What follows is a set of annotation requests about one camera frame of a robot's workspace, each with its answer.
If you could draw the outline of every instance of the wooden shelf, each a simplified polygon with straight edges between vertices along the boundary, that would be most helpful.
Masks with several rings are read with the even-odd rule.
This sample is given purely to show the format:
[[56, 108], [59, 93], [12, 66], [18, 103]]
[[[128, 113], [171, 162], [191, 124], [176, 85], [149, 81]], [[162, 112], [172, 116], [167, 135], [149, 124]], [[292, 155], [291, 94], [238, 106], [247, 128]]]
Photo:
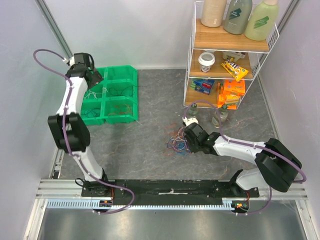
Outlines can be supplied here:
[[[225, 60], [222, 58], [222, 52], [216, 51], [214, 53], [215, 63], [211, 66], [209, 72], [203, 72], [200, 70], [200, 63], [198, 58], [200, 54], [202, 54], [204, 50], [194, 49], [192, 54], [191, 60], [191, 67], [190, 67], [190, 77], [194, 78], [220, 78], [220, 79], [232, 79], [230, 73], [228, 73], [220, 64], [223, 63]], [[249, 71], [249, 73], [244, 77], [245, 80], [252, 80], [253, 74], [250, 65], [249, 54], [245, 55], [245, 58], [240, 58], [236, 64], [240, 67], [243, 67]]]
[[223, 25], [224, 23], [219, 27], [207, 27], [197, 18], [194, 48], [259, 53], [270, 51], [266, 40], [254, 41], [244, 34], [233, 35], [225, 31]]
[[[189, 85], [186, 90], [186, 96], [185, 96], [185, 106], [189, 106], [192, 102], [197, 101], [197, 100], [206, 100], [210, 103], [212, 103], [214, 106], [217, 106], [217, 82], [214, 83], [212, 86], [210, 95], [203, 94], [201, 92], [198, 92], [192, 88], [190, 88], [192, 80], [189, 80]], [[207, 103], [202, 103], [202, 102], [197, 102], [196, 103], [198, 107], [205, 107], [205, 108], [212, 108], [209, 104]]]

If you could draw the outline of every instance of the white cup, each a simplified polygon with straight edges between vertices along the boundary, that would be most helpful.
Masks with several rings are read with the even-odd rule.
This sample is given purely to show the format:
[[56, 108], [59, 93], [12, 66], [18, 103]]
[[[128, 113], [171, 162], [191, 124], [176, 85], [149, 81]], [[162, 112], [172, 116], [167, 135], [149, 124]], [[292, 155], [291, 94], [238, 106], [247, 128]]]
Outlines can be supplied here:
[[210, 49], [206, 49], [206, 50], [204, 50], [204, 51], [206, 51], [207, 53], [212, 53], [212, 54], [215, 54], [215, 51], [216, 51], [216, 50], [210, 50]]
[[199, 56], [198, 60], [200, 63], [200, 70], [204, 73], [207, 73], [210, 71], [211, 66], [215, 63], [216, 58], [215, 55], [210, 52], [203, 52]]

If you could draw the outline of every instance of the gray bottle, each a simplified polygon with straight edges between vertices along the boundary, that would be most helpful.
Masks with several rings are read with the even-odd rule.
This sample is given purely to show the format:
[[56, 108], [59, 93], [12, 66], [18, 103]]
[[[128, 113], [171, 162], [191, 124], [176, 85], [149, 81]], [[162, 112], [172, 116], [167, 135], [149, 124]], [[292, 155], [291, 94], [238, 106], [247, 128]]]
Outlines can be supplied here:
[[224, 22], [224, 30], [231, 34], [243, 34], [252, 10], [252, 0], [232, 0]]

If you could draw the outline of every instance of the white wall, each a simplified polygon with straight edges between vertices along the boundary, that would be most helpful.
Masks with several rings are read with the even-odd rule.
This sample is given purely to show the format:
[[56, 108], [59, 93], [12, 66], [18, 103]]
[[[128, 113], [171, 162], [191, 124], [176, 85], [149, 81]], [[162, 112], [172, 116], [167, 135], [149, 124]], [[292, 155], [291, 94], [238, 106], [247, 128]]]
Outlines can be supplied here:
[[[291, 0], [280, 0], [278, 21]], [[99, 67], [185, 68], [194, 0], [46, 0], [71, 50]]]
[[281, 141], [302, 162], [320, 226], [320, 2], [301, 0], [263, 70], [263, 85]]
[[[47, 118], [66, 84], [33, 60], [38, 48], [62, 54], [33, 0], [1, 0], [0, 28], [0, 238], [21, 240], [40, 179], [49, 176], [55, 143]], [[40, 59], [66, 71], [52, 55]]]

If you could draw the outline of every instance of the shampoo bottle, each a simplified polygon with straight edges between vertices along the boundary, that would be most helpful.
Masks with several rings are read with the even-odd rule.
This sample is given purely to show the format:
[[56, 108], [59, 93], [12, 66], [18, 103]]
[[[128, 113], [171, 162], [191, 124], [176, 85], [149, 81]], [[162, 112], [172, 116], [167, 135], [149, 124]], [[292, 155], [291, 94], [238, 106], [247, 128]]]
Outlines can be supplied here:
[[201, 23], [210, 28], [221, 25], [226, 10], [227, 0], [205, 0]]
[[274, 27], [278, 13], [278, 0], [263, 0], [253, 10], [244, 35], [255, 41], [265, 40]]
[[243, 34], [252, 10], [252, 0], [232, 0], [224, 22], [224, 30], [231, 34]]

